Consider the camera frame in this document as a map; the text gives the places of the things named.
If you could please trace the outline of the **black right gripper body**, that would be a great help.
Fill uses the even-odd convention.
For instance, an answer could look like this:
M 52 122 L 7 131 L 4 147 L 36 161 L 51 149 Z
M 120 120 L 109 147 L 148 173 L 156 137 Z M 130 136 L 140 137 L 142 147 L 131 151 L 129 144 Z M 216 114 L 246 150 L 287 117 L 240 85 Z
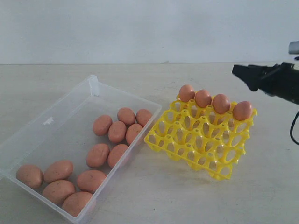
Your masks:
M 259 89 L 294 104 L 299 103 L 299 71 L 294 64 L 283 62 L 263 67 Z

